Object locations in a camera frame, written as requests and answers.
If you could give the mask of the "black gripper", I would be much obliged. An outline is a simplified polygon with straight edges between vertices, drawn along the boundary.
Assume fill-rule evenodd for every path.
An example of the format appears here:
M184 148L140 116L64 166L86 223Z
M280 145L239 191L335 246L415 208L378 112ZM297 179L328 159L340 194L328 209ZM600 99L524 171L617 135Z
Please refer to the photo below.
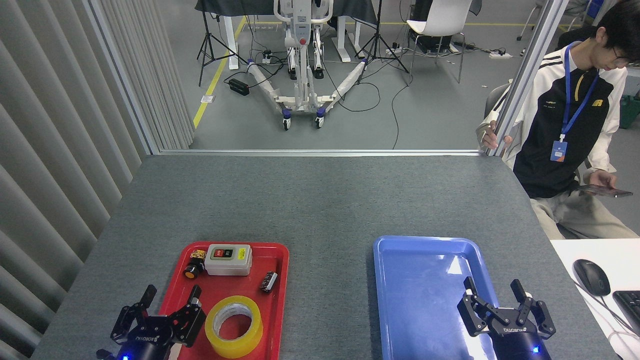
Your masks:
M498 360L547 360L544 340L556 333L556 326L542 300L525 291L519 279L510 283L518 309L498 309L478 296L473 278L463 281L465 292L457 304L458 313L471 337L489 334ZM530 321L533 314L535 324ZM508 320L503 324L499 320Z
M99 360L167 360L173 344L192 347L206 321L199 285L194 285L186 304L167 316L149 316L147 310L157 294L155 285L147 285L139 301L123 306L110 331L110 339L120 344L116 355L97 351Z

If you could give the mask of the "person's left hand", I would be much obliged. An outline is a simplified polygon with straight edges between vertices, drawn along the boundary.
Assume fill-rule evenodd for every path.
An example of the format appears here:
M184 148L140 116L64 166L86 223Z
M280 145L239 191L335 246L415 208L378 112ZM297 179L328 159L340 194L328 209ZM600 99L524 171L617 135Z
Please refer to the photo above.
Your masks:
M585 185L582 191L587 192L590 195L601 195L601 192L594 192L591 189L596 187L602 187L606 189L615 189L617 184L617 176L605 170L596 169L583 176Z

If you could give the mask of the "person's right hand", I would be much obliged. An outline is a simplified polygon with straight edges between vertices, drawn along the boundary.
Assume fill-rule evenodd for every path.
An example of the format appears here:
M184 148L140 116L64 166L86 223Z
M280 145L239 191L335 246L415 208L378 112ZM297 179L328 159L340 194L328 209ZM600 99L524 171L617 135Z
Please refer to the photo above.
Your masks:
M499 138L496 134L496 121L491 121L483 128L482 137L480 139L480 148L485 150L497 150Z

